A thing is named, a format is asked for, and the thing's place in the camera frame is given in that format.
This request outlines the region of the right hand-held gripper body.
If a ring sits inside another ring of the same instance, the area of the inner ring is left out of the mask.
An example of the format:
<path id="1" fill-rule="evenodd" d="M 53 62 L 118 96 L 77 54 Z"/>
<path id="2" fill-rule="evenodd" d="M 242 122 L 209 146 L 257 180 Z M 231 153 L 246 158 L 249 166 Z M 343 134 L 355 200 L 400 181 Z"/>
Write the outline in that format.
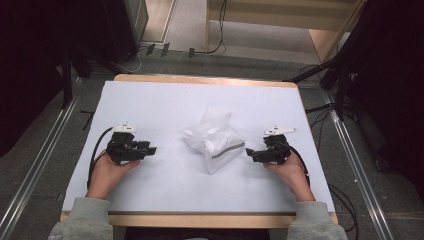
<path id="1" fill-rule="evenodd" d="M 264 143 L 267 147 L 265 160 L 267 163 L 275 162 L 277 165 L 285 163 L 291 155 L 290 145 L 285 133 L 294 132 L 294 128 L 280 128 L 274 126 L 264 133 Z"/>

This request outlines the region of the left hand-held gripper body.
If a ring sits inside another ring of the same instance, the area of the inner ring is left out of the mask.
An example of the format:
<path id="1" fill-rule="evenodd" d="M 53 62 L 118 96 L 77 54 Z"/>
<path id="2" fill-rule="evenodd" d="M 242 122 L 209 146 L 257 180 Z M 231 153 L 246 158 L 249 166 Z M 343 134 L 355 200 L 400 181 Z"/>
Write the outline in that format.
<path id="1" fill-rule="evenodd" d="M 106 152 L 112 161 L 121 165 L 125 161 L 142 160 L 147 150 L 134 141 L 136 129 L 129 124 L 122 124 L 112 128 L 112 137 L 107 144 Z"/>

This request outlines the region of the white mesh zipper bag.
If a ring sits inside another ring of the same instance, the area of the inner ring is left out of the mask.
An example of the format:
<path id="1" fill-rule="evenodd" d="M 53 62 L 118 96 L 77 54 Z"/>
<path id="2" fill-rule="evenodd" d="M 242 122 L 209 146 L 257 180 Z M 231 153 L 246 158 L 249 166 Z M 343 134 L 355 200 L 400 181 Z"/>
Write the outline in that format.
<path id="1" fill-rule="evenodd" d="M 201 122 L 183 131 L 187 145 L 199 151 L 207 172 L 213 175 L 245 147 L 245 140 L 229 126 L 231 113 L 224 108 L 209 106 Z"/>

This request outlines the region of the person's right hand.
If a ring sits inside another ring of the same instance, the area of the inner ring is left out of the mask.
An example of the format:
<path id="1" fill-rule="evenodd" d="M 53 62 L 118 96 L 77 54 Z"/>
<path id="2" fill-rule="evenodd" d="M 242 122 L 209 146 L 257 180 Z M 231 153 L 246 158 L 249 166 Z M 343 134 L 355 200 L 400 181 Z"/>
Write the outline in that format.
<path id="1" fill-rule="evenodd" d="M 304 174 L 302 162 L 296 154 L 292 153 L 282 165 L 264 163 L 263 166 L 275 173 L 288 186 L 297 202 L 315 200 Z"/>

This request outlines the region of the person's left hand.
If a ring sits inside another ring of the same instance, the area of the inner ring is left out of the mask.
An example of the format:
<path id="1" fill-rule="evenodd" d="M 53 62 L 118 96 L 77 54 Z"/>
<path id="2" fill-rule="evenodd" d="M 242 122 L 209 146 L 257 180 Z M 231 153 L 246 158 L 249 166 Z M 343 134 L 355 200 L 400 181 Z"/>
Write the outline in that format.
<path id="1" fill-rule="evenodd" d="M 122 178 L 140 163 L 140 160 L 136 160 L 117 165 L 109 154 L 103 151 L 96 160 L 86 196 L 105 200 Z"/>

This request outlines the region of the black metal stand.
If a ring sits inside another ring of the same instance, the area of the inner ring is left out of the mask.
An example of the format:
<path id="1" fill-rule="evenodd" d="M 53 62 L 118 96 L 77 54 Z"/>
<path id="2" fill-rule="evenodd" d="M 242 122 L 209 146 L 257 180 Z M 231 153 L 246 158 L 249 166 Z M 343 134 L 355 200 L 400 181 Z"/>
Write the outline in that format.
<path id="1" fill-rule="evenodd" d="M 114 74 L 121 74 L 122 71 L 94 53 L 90 49 L 76 44 L 67 44 L 62 50 L 62 79 L 63 79 L 63 103 L 62 109 L 70 105 L 73 98 L 71 67 L 74 67 L 77 74 L 84 78 L 89 78 L 92 70 L 87 62 L 94 60 L 101 66 L 110 70 Z"/>
<path id="2" fill-rule="evenodd" d="M 300 74 L 294 78 L 288 79 L 288 82 L 299 83 L 307 78 L 326 71 L 320 82 L 323 90 L 331 89 L 335 84 L 338 84 L 336 98 L 334 101 L 334 110 L 338 118 L 343 121 L 343 101 L 350 73 L 355 59 L 355 49 L 359 47 L 359 41 L 365 36 L 368 22 L 373 18 L 376 12 L 379 0 L 366 0 L 364 10 L 362 11 L 356 26 L 347 38 L 340 51 L 330 60 L 313 67 L 311 70 Z"/>

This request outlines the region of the black cabinet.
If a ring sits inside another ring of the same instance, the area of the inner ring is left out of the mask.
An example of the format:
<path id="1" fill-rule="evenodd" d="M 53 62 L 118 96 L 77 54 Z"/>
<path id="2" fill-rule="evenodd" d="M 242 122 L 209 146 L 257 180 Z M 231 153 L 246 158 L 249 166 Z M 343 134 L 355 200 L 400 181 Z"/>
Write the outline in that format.
<path id="1" fill-rule="evenodd" d="M 108 25 L 110 59 L 124 63 L 135 55 L 149 15 L 145 0 L 102 0 Z"/>

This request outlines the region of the light wooden shelf unit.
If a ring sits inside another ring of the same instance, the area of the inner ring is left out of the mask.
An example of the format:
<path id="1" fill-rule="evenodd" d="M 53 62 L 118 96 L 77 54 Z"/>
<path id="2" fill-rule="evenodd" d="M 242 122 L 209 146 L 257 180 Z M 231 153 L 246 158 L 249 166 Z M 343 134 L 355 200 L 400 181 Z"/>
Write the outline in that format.
<path id="1" fill-rule="evenodd" d="M 309 31 L 321 62 L 356 26 L 367 0 L 228 0 L 225 20 Z"/>

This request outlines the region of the aluminium floor rail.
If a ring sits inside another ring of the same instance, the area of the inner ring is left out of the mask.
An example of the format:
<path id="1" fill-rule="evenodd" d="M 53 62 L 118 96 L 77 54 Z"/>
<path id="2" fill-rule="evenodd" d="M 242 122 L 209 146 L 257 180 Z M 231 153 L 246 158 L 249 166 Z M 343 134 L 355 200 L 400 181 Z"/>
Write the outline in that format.
<path id="1" fill-rule="evenodd" d="M 395 237 L 386 219 L 385 213 L 381 208 L 376 194 L 374 193 L 374 190 L 368 180 L 366 172 L 362 166 L 361 160 L 357 154 L 344 122 L 335 111 L 331 113 L 331 118 L 379 239 L 395 240 Z"/>
<path id="2" fill-rule="evenodd" d="M 31 194 L 50 159 L 50 156 L 60 139 L 71 114 L 73 113 L 83 84 L 84 80 L 81 77 L 77 77 L 71 85 L 74 95 L 71 97 L 70 103 L 59 112 L 58 117 L 44 140 L 43 145 L 38 151 L 25 178 L 20 184 L 12 200 L 7 205 L 6 212 L 0 221 L 0 240 L 9 240 L 16 223 L 25 209 Z"/>

